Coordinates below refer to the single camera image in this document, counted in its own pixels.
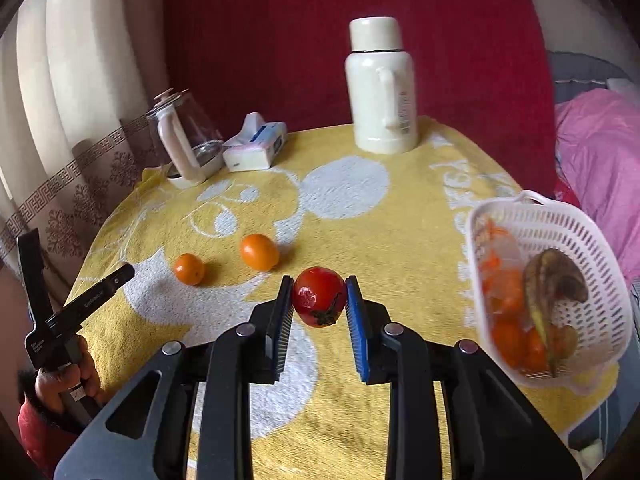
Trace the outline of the orange mandarin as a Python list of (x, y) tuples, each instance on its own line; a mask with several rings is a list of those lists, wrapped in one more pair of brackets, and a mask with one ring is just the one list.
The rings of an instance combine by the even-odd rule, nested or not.
[(240, 255), (251, 269), (269, 272), (279, 264), (280, 252), (276, 244), (262, 234), (250, 234), (241, 240)]
[(521, 323), (499, 320), (491, 329), (491, 339), (507, 366), (520, 368), (526, 355), (526, 335)]

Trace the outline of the white plastic basket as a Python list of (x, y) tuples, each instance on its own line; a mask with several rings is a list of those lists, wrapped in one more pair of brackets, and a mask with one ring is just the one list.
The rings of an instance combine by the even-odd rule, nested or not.
[(623, 273), (581, 210), (524, 191), (475, 206), (465, 227), (480, 340), (514, 382), (592, 393), (626, 351)]

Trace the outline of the orange plastic snack bag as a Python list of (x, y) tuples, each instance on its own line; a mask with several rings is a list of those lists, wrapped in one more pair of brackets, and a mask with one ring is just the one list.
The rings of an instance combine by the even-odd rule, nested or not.
[(480, 258), (480, 286), (487, 311), (494, 318), (516, 320), (525, 313), (524, 260), (516, 238), (488, 219), (486, 246)]

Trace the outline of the overripe brown banana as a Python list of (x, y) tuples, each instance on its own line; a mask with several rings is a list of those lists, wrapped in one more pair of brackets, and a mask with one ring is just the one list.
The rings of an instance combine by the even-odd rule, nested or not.
[(558, 361), (552, 349), (551, 318), (555, 304), (569, 299), (583, 304), (589, 299), (582, 271), (559, 249), (548, 248), (526, 264), (523, 274), (524, 299), (528, 315), (546, 347), (546, 357), (552, 377)]

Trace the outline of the red tomato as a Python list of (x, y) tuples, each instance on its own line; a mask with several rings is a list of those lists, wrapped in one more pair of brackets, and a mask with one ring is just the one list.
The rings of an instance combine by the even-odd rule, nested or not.
[(304, 323), (311, 327), (334, 325), (347, 302), (345, 281), (331, 269), (312, 266), (296, 278), (292, 304)]

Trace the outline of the yellow and white towel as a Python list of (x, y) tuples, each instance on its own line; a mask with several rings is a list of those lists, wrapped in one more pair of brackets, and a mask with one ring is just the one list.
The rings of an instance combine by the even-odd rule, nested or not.
[[(122, 263), (134, 267), (134, 278), (84, 328), (104, 389), (116, 391), (168, 340), (193, 347), (247, 321), (256, 304), (277, 295), (281, 278), (311, 266), (354, 276), (364, 298), (428, 340), (483, 346), (466, 220), (485, 200), (524, 191), (456, 130), (427, 119), (421, 131), (416, 148), (390, 156), (360, 151), (347, 126), (293, 133), (270, 169), (221, 170), (185, 190), (166, 170), (140, 170), (75, 284), (84, 292)], [(278, 246), (271, 271), (243, 262), (240, 244), (250, 234)], [(204, 262), (198, 286), (175, 277), (182, 254)], [(566, 437), (605, 404), (617, 378), (616, 361), (585, 396), (521, 386)]]

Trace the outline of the orange mandarin behind banana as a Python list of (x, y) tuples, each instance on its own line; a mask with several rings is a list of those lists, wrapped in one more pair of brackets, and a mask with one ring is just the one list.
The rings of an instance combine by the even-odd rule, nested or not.
[(276, 244), (262, 234), (250, 234), (241, 240), (240, 255), (251, 269), (269, 272), (279, 264), (280, 252)]

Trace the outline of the beige patterned curtain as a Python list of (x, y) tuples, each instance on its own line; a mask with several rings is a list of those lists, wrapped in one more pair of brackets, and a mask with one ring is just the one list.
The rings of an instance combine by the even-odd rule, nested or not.
[(168, 85), (163, 0), (1, 0), (1, 264), (38, 230), (70, 283), (154, 157), (145, 115)]

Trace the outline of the glass electric kettle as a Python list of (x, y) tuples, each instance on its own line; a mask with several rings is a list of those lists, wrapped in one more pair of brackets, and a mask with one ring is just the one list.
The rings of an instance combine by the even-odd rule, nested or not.
[(224, 166), (222, 135), (188, 89), (160, 92), (145, 117), (168, 156), (166, 176), (179, 190), (203, 183)]

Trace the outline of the white tissue pack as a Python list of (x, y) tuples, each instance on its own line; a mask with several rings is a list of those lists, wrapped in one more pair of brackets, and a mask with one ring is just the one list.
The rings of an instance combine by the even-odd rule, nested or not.
[(231, 172), (268, 170), (286, 141), (284, 122), (266, 122), (262, 115), (245, 116), (239, 133), (224, 141), (222, 157)]

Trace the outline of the red fabric headboard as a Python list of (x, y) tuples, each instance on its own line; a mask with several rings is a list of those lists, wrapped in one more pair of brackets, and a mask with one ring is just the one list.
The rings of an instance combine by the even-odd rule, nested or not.
[(259, 112), (292, 130), (352, 119), (349, 23), (390, 16), (420, 114), (475, 142), (523, 188), (551, 195), (553, 84), (532, 0), (163, 0), (171, 87), (224, 136)]

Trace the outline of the pink polka-dot duvet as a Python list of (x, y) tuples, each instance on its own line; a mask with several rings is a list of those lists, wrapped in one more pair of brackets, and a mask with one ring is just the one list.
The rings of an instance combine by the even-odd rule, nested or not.
[(556, 156), (628, 283), (639, 278), (639, 107), (596, 89), (555, 107)]

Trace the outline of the cream thermos flask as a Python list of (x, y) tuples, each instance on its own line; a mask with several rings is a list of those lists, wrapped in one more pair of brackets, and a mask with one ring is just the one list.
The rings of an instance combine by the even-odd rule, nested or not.
[(356, 18), (349, 23), (349, 36), (345, 74), (358, 148), (382, 155), (412, 150), (419, 140), (416, 80), (398, 21)]

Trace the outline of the grey bed headboard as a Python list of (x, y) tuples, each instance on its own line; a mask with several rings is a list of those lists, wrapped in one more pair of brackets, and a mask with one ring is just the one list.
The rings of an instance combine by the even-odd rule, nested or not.
[(547, 56), (555, 104), (593, 89), (606, 89), (609, 79), (630, 80), (621, 68), (603, 58), (567, 51), (547, 51)]

